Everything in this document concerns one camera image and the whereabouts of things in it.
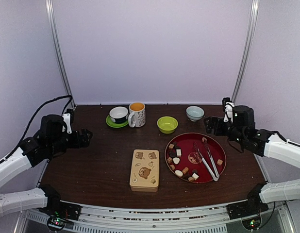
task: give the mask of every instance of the beige box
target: beige box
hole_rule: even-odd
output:
[[[134,150],[130,177],[132,191],[156,192],[159,188],[159,151]]]

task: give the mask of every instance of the mug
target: mug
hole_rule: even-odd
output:
[[[127,120],[129,110],[125,107],[116,107],[109,112],[110,119],[115,124],[124,123]]]
[[[132,128],[144,126],[146,123],[145,105],[143,103],[132,103],[129,109],[129,126]]]

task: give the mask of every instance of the brown bear face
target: brown bear face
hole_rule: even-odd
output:
[[[144,156],[144,153],[143,153],[143,152],[137,152],[136,155],[135,155],[135,157],[136,157],[137,159],[142,159],[143,156]]]
[[[150,172],[151,172],[151,169],[147,168],[147,167],[142,167],[140,170],[139,170],[139,176],[142,177],[142,178],[145,178],[147,179],[148,176],[150,175]]]
[[[155,153],[154,153],[154,152],[151,152],[151,153],[149,154],[149,158],[150,158],[150,159],[156,159]]]

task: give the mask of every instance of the wooden table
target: wooden table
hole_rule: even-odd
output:
[[[70,149],[50,162],[42,184],[52,185],[62,200],[87,205],[117,208],[176,208],[228,203],[246,199],[263,175],[252,153],[238,153],[225,136],[213,137],[225,150],[227,165],[218,182],[187,183],[167,168],[164,150],[169,140],[188,132],[205,132],[203,121],[187,119],[187,105],[147,105],[147,123],[141,128],[112,129],[105,123],[114,106],[78,106],[74,130],[87,128],[94,136],[91,145]],[[223,116],[221,106],[202,105],[205,116]],[[175,133],[159,132],[156,121],[161,116],[175,117]],[[129,186],[134,149],[156,149],[160,152],[160,186],[157,193],[132,192]]]

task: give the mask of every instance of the red plate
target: red plate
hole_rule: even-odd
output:
[[[167,145],[165,149],[165,161],[168,166],[168,168],[172,171],[172,169],[169,167],[169,164],[167,162],[167,159],[169,158],[168,152],[170,149],[168,148],[169,145],[172,142],[177,142],[177,146],[181,148],[182,155],[180,157],[180,162],[176,165],[173,162],[171,165],[175,166],[175,170],[182,171],[185,167],[189,168],[189,174],[192,175],[192,170],[196,169],[198,171],[199,178],[192,183],[206,183],[213,180],[212,176],[208,172],[206,166],[204,163],[199,159],[198,154],[195,152],[193,148],[193,142],[195,141],[200,149],[200,152],[202,153],[203,157],[205,158],[206,162],[210,166],[210,168],[214,171],[213,166],[211,164],[210,158],[208,156],[207,150],[204,146],[204,143],[202,143],[202,138],[205,137],[207,139],[207,143],[210,149],[210,152],[213,156],[214,162],[217,166],[218,173],[221,175],[224,168],[226,167],[227,159],[226,154],[224,153],[223,148],[221,145],[212,139],[209,136],[200,134],[200,133],[184,133],[181,135],[178,135],[177,137],[173,138]],[[223,161],[222,165],[217,165],[217,160],[221,159]]]

